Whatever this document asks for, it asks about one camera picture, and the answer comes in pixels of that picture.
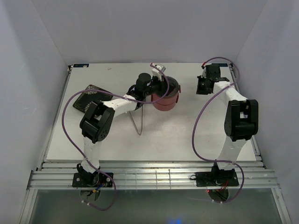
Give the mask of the pink lunch bowl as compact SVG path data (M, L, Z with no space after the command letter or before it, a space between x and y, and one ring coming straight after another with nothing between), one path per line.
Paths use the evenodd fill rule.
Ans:
M152 94L151 95L151 101L154 102L155 104L160 104L160 105L172 105L176 104L178 102L179 94L175 94L174 96L166 96L162 99L161 97L158 96L157 94Z
M162 105L162 104L159 104L159 103L154 103L153 106L159 110L159 111L169 111L171 109L173 109L175 107L176 103L172 103L172 104L169 104L169 105Z

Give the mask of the metal serving tongs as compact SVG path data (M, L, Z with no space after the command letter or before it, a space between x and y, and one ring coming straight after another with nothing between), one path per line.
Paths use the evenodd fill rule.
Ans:
M133 123L135 131L139 136L141 136L143 131L143 107L137 111L129 112L129 117Z

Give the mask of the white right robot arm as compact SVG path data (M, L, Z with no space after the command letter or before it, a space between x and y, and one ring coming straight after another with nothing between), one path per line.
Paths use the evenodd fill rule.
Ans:
M203 73L198 76L197 94L220 96L227 107L224 131L226 139L222 151L214 162L209 178L216 185L232 179L234 163L243 146L258 131L258 102L241 95L234 84L221 76L218 64L202 65Z

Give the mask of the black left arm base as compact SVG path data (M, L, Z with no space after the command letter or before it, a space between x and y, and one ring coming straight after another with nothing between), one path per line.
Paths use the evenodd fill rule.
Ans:
M107 173L109 177L102 173L91 174L89 177L80 173L75 173L72 180L72 187L74 188L97 188L99 186L110 188L113 186L112 178L113 173Z

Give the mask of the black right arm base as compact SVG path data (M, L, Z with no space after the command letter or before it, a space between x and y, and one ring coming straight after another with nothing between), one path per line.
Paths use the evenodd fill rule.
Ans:
M216 176L212 176L212 172L196 172L195 180L197 187L216 187L223 185L228 187L239 186L239 181L235 171L229 175L218 174Z

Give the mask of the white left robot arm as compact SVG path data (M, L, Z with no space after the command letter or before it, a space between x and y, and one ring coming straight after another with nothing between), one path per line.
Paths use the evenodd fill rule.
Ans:
M136 84L131 86L123 97L91 102L80 122L85 154L81 166L86 171L83 181L88 186L95 186L99 182L99 175L95 171L100 167L100 145L108 136L113 119L139 109L145 103L146 97L154 93L161 93L161 98L164 98L169 88L170 82L166 76L141 73Z

